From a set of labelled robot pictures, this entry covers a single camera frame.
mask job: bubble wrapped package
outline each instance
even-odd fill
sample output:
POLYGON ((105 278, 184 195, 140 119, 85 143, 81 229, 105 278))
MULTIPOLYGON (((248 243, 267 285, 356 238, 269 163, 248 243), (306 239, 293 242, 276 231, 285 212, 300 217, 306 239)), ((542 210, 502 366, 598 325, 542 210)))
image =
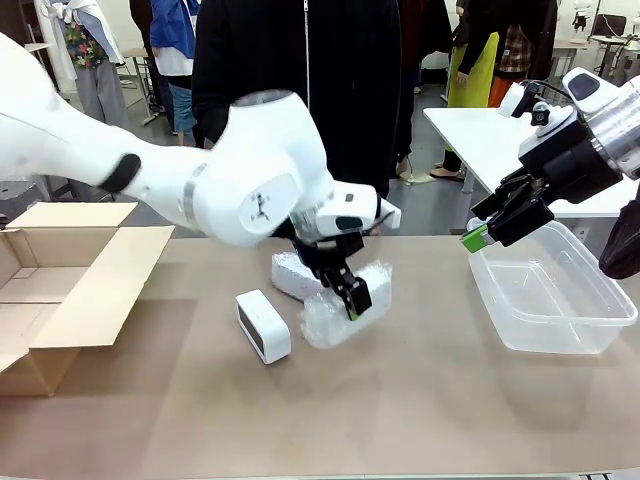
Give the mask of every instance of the bubble wrapped package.
POLYGON ((292 252, 271 257, 271 281, 278 290, 301 302, 323 290, 320 280, 292 252))
POLYGON ((384 317, 391 308, 391 265, 373 262, 356 272, 367 282, 372 306, 351 321, 342 299, 330 288, 304 301, 302 334, 316 348, 333 348, 384 317))

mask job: cardboard box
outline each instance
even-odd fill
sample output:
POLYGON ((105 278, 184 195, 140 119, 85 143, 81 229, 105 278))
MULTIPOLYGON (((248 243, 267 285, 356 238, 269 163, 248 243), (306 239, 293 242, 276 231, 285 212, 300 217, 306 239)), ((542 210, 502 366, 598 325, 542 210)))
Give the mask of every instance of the cardboard box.
POLYGON ((0 395, 53 395, 80 348, 113 345, 173 227, 135 203, 39 203, 0 232, 0 395))

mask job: plastic bin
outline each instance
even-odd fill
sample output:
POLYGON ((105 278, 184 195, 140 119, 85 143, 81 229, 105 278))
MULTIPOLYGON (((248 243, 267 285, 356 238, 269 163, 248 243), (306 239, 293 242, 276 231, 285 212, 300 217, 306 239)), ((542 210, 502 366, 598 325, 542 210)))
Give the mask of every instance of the plastic bin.
POLYGON ((508 248, 485 247, 469 263, 498 335, 513 350, 598 354, 638 317, 618 282, 558 222, 508 248))

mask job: floral shirt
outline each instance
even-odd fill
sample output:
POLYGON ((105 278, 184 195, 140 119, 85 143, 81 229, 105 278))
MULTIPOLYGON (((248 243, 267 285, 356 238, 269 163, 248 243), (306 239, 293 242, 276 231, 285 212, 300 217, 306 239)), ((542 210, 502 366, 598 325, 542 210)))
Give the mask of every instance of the floral shirt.
POLYGON ((81 69, 95 68, 102 62, 109 60, 107 52, 84 26, 72 21, 66 27, 67 51, 76 67, 81 69))

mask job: plaid shirt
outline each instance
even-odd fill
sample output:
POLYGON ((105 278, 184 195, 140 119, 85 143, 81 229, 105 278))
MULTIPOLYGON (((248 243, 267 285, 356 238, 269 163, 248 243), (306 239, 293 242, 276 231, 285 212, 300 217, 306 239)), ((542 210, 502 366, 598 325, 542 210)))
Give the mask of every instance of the plaid shirt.
POLYGON ((520 25, 509 25, 504 53, 496 69, 505 73, 526 73, 533 60, 533 46, 520 25))

